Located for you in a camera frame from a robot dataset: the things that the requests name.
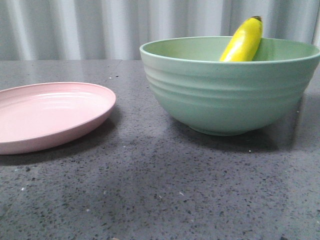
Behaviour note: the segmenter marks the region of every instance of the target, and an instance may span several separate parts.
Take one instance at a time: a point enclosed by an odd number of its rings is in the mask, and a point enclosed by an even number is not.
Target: banana
[[[252,16],[244,21],[235,31],[226,46],[220,61],[241,62],[252,61],[258,50],[263,32],[260,16]]]

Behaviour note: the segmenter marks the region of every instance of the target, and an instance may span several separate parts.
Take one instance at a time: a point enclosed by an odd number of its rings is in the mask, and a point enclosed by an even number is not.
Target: pink plate
[[[52,82],[0,91],[0,155],[52,148],[88,134],[111,114],[116,95],[84,82]]]

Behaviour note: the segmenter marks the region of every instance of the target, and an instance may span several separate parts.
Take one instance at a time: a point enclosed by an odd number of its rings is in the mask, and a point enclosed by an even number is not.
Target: granite surface
[[[172,119],[138,60],[0,61],[0,90],[45,82],[116,106],[77,140],[0,155],[1,240],[320,239],[319,68],[296,109],[233,137]]]

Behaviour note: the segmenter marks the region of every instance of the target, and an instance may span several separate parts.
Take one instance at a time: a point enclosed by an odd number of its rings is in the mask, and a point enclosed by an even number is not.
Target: gray countertop
[[[319,68],[296,109],[233,137],[171,118],[138,60],[0,61],[0,90],[45,82],[116,106],[77,140],[0,155],[1,240],[320,239]]]

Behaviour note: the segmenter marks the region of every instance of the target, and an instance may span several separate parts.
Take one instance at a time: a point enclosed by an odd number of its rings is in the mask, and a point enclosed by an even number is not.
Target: green bowl
[[[233,136],[269,125],[302,97],[320,49],[263,38],[253,61],[220,62],[227,36],[146,43],[141,59],[150,88],[176,120],[209,135]]]

